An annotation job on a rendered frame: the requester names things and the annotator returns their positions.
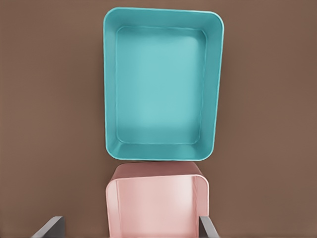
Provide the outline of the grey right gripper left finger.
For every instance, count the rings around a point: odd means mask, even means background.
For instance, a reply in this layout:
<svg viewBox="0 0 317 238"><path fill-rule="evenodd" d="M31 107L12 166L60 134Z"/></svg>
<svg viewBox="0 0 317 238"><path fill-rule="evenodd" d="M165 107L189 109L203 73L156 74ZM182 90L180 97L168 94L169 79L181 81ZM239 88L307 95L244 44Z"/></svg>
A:
<svg viewBox="0 0 317 238"><path fill-rule="evenodd" d="M65 218L52 217L31 238L65 238Z"/></svg>

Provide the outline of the pink rectangular tray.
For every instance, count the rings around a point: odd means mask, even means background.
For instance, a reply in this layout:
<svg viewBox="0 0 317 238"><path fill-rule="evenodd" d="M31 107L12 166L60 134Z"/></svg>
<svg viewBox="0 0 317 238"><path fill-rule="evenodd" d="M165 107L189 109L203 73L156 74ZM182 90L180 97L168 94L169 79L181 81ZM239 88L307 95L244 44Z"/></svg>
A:
<svg viewBox="0 0 317 238"><path fill-rule="evenodd" d="M106 186L110 238L197 238L209 182L190 161L124 163Z"/></svg>

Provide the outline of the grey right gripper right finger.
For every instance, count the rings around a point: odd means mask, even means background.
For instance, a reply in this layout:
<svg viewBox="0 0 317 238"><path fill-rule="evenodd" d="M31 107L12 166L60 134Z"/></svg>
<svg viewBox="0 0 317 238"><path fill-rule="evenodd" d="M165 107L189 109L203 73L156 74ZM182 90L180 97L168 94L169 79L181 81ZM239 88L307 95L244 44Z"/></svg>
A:
<svg viewBox="0 0 317 238"><path fill-rule="evenodd" d="M199 238L218 238L218 233L209 216L199 217Z"/></svg>

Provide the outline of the teal rectangular tray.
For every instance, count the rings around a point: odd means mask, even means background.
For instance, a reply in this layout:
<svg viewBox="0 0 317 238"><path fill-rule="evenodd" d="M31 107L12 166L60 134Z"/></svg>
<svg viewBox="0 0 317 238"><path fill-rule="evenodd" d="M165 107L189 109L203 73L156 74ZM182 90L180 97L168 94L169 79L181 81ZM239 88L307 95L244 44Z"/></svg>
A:
<svg viewBox="0 0 317 238"><path fill-rule="evenodd" d="M212 11L116 7L103 21L106 150L202 161L214 149L224 23Z"/></svg>

